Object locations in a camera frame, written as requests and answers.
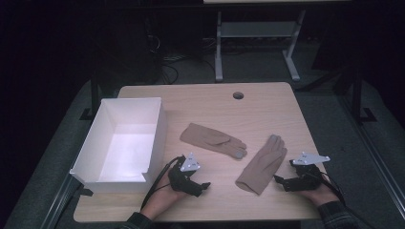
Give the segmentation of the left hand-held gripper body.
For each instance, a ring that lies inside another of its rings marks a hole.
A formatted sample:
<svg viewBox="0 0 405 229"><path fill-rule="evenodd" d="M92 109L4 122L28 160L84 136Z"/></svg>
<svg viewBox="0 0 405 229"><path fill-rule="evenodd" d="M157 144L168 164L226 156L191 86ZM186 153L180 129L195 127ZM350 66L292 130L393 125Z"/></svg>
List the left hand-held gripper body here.
<svg viewBox="0 0 405 229"><path fill-rule="evenodd" d="M201 166L193 153L188 156L181 156L168 174L172 189L191 195L192 190L199 189L198 183L192 181L191 176L200 168Z"/></svg>

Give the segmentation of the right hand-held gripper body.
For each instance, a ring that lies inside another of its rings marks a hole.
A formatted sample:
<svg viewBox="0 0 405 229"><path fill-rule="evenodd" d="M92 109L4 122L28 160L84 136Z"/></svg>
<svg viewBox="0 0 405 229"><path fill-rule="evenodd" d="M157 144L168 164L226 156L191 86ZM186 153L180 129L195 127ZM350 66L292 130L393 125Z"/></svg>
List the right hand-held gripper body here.
<svg viewBox="0 0 405 229"><path fill-rule="evenodd" d="M297 177L292 178L288 183L296 184L296 191L316 189L322 180L321 171L317 164L328 161L330 161L329 156L303 152L298 158L290 161L290 165L295 169Z"/></svg>

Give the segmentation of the beige glove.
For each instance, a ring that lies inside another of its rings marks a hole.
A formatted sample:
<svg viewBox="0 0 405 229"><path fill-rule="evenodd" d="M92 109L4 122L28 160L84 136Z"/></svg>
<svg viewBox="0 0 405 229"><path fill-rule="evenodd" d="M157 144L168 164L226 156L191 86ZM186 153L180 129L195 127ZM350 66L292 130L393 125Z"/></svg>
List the beige glove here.
<svg viewBox="0 0 405 229"><path fill-rule="evenodd" d="M271 135L246 165L235 184L240 189L259 196L280 168L287 151L284 140L278 135Z"/></svg>
<svg viewBox="0 0 405 229"><path fill-rule="evenodd" d="M235 159L242 159L247 155L246 145L240 139L195 123L190 123L181 133L180 140Z"/></svg>

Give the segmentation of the white box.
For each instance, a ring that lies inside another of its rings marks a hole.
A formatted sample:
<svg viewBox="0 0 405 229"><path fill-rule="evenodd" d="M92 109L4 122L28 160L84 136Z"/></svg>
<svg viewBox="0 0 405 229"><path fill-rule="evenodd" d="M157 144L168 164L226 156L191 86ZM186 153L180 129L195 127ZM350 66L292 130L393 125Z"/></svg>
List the white box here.
<svg viewBox="0 0 405 229"><path fill-rule="evenodd" d="M101 101L70 174L93 193L144 193L163 164L167 120L159 97Z"/></svg>

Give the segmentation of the person's right hand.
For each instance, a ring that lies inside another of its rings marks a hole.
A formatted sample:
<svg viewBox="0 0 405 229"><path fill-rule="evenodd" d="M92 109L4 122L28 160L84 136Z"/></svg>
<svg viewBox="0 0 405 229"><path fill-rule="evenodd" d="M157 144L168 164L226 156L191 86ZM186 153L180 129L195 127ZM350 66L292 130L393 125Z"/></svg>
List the person's right hand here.
<svg viewBox="0 0 405 229"><path fill-rule="evenodd" d="M339 200L337 195L324 184L315 190L299 191L298 194L309 199L316 207Z"/></svg>

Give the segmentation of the person's left hand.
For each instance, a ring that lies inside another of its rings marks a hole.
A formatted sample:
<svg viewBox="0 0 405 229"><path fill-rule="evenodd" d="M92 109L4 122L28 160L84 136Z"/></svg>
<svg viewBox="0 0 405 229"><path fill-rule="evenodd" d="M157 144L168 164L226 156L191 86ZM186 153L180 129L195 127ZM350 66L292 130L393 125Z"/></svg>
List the person's left hand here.
<svg viewBox="0 0 405 229"><path fill-rule="evenodd" d="M158 189L149 198L144 209L161 214L185 197L187 197L185 192L174 191L172 189L169 177L165 174L158 184Z"/></svg>

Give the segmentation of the black metal stand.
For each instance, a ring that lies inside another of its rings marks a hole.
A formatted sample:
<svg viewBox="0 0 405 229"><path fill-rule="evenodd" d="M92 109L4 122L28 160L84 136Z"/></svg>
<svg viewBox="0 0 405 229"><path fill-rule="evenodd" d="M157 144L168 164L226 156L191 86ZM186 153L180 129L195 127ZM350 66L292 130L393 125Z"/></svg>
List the black metal stand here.
<svg viewBox="0 0 405 229"><path fill-rule="evenodd" d="M352 117L357 124L364 122L375 122L376 117L369 108L361 106L362 101L362 73L358 67L352 70Z"/></svg>
<svg viewBox="0 0 405 229"><path fill-rule="evenodd" d="M100 70L94 70L90 78L91 86L91 107L86 108L80 117L80 120L93 121L100 106Z"/></svg>

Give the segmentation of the aluminium rail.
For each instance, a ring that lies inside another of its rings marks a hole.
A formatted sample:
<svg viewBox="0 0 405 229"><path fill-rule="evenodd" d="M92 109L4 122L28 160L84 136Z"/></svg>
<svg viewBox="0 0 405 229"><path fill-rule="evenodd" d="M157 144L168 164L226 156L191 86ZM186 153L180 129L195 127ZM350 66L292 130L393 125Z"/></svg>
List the aluminium rail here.
<svg viewBox="0 0 405 229"><path fill-rule="evenodd" d="M72 175L68 174L65 176L61 186L53 198L51 207L48 210L40 229L54 229L61 215L63 214L64 209L69 204L69 201L79 186L80 182L77 181Z"/></svg>
<svg viewBox="0 0 405 229"><path fill-rule="evenodd" d="M349 117L353 128L357 131L357 134L360 136L361 141L363 142L365 148L368 151L369 157L373 162L373 166L378 173L381 182L384 184L387 192L389 193L394 205L405 221L405 193L400 189L400 186L394 179L393 174L391 173L388 165L383 160L380 152L377 147L374 145L369 133L365 129L362 122L358 121L354 114L352 113L351 104L348 99L345 97L338 97L340 105L343 107L346 115Z"/></svg>

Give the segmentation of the white metal table frame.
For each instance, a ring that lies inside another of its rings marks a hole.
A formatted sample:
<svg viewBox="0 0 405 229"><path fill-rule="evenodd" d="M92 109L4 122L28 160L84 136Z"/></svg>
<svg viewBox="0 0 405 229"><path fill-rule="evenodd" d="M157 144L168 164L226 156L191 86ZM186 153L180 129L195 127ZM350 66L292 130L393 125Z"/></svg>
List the white metal table frame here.
<svg viewBox="0 0 405 229"><path fill-rule="evenodd" d="M288 72L293 81L301 79L292 55L302 28L306 15L301 10L295 21L281 22L226 22L223 21L223 14L217 13L216 25L216 51L215 51L215 78L217 82L224 80L222 61L222 39L223 38L289 38L289 46L282 51Z"/></svg>

